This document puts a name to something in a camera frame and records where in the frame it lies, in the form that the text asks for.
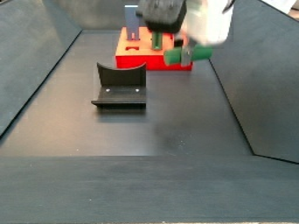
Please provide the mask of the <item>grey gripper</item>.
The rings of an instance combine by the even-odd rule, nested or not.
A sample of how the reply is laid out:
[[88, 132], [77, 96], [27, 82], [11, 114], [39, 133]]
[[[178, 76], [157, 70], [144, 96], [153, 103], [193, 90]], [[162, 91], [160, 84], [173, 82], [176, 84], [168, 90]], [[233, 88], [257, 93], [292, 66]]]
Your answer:
[[186, 0], [186, 14], [181, 31], [189, 37], [182, 45], [182, 35], [173, 35], [173, 47], [181, 47], [181, 66], [192, 62], [196, 42], [202, 46], [217, 46], [228, 37], [234, 0]]

